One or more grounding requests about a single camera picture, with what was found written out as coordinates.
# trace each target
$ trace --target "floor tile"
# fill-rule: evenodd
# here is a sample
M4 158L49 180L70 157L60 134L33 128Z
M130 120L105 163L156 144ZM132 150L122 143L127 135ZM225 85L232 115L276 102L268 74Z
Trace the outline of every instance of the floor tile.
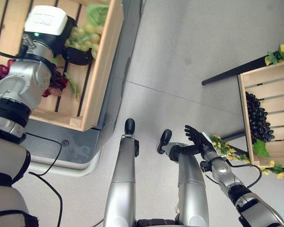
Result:
M284 0L146 1L127 80L241 114L235 77L284 42Z

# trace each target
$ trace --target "gray floor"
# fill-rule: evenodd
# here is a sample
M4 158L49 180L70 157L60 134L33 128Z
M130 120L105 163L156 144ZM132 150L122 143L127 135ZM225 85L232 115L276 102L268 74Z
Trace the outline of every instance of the gray floor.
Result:
M243 128L236 78L201 86L201 81L261 57L284 42L284 0L148 0L142 16L124 99L111 140L97 169L71 178L45 178L63 197L62 226L90 227L104 215L124 122L136 121L140 155L136 159L137 218L175 217L177 165L155 152L162 131L188 142L190 124L207 134L226 135ZM246 148L244 138L233 143ZM253 170L237 170L247 183ZM221 190L205 179L212 227L241 226ZM40 226L56 225L59 202L35 177L16 183ZM264 176L253 188L284 217L284 179Z

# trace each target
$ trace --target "wooden crate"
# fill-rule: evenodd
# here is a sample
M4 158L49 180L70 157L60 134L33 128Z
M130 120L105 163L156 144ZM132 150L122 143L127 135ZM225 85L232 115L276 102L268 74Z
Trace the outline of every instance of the wooden crate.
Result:
M267 167L269 160L284 165L284 64L272 65L239 75L240 95L244 115L248 152L251 163ZM275 139L266 143L270 158L253 153L245 91L260 99L261 107L268 112Z
M0 51L12 55L18 53L27 14L35 5L62 8L79 25L87 22L88 4L103 2L104 0L0 0ZM75 98L68 84L61 97L42 98L40 105L30 116L31 119L79 131L97 125L124 19L121 0L105 2L110 3L97 59L87 66L67 65L67 72L78 88L79 97ZM0 64L6 65L7 60L0 56ZM56 65L65 65L61 56L57 58Z

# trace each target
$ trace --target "wire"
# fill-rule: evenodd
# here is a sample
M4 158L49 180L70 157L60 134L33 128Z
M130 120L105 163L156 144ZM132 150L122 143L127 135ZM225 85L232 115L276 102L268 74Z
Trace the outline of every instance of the wire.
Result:
M7 57L7 58L19 59L19 57L17 57L17 56L10 55L10 54L3 53L3 52L0 52L0 55L3 56L3 57Z
M60 200L60 212L59 212L59 219L58 219L58 224L57 227L60 226L61 223L61 217L62 217L62 209L63 209L63 201L62 201L62 197L61 195L54 189L54 187L51 186L50 183L48 183L45 179L43 179L42 177L40 177L40 175L35 174L33 172L28 172L31 175L34 175L36 177L38 177L41 181L43 181L50 189L52 189L52 191L58 196L59 200Z
M58 219L57 227L59 227L59 226L60 226L60 223L61 223L62 210L63 210L62 197L61 197L61 195L54 189L54 187L52 187L51 184L48 183L45 179L43 179L41 176L47 174L48 171L53 167L53 165L54 165L55 162L57 161L57 159L58 159L58 157L59 157L59 155L60 155L60 153L61 153L61 150L62 150L62 144L59 143L59 142L57 142L57 141L55 141L55 140L52 140L52 139L49 139L49 138L45 138L45 137L42 137L42 136L37 136L37 135L34 135L34 134L32 134L32 133L26 132L26 134L27 134L27 135L30 135L30 136L34 136L34 137L40 138L40 139L48 140L48 141L51 141L51 142L54 142L54 143L57 143L57 144L60 145L60 149L59 149L59 152L58 152L58 154L57 154L55 160L53 161L53 163L48 167L48 169L47 169L44 173L42 173L42 174L36 174L36 173L34 173L34 172L28 172L29 174L38 177L41 181L43 181L43 182L58 196L58 198L59 198L59 200L60 200L60 211L59 211L59 219Z
M218 182L216 182L215 180L213 180L212 178L210 178L208 175L205 174L205 176L206 176L209 180L211 180L212 182L214 182L215 184L219 184Z
M58 152L58 154L57 154L55 160L53 161L53 163L48 167L48 169L47 169L44 173L42 173L42 174L37 174L38 176L44 176L45 174L47 174L47 172L53 167L53 165L54 165L55 162L57 161L57 159L58 159L58 157L59 157L59 155L60 155L60 153L61 153L61 150L62 150L62 144L59 143L59 142L57 142L57 141L55 141L55 140L51 140L51 139L49 139L49 138L45 138L45 137L42 137L42 136L37 136L37 135L34 135L34 134L32 134L32 133L26 132L26 134L27 134L27 135L30 135L30 136L34 136L34 137L40 138L40 139L48 140L48 141L51 141L51 142L54 142L54 143L57 143L57 144L60 145L59 152Z
M231 162L230 162L228 159L226 159L225 162L226 162L228 165L230 165L231 167L234 167L234 168L240 168L240 167L249 166L249 167L254 167L254 168L256 168L256 169L259 171L259 177L255 180L254 183L252 183L251 185L247 186L247 188L251 188L252 186L254 186L256 183L259 182L259 180L260 180L261 177L262 177L262 170L261 170L258 166L256 166L256 165L253 165L253 164L244 164L244 165L233 166L233 165L231 164Z
M96 226L99 225L102 221L104 221L104 219L102 219L102 220L99 221L97 224L93 225L92 227L96 227Z

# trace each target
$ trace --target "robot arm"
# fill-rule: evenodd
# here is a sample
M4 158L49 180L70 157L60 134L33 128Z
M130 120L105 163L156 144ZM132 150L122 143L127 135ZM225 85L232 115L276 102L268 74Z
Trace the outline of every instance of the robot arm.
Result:
M0 81L0 226L38 226L28 214L21 194L12 184L30 163L30 153L19 145L25 126L53 79L53 58L62 53L74 19L59 8L37 6L25 24L17 60Z
M260 197L249 190L233 174L231 167L217 155L209 138L197 130L186 126L187 136L198 147L202 158L200 166L203 172L211 171L221 190L235 205L240 214L239 221L244 227L281 227L282 217Z

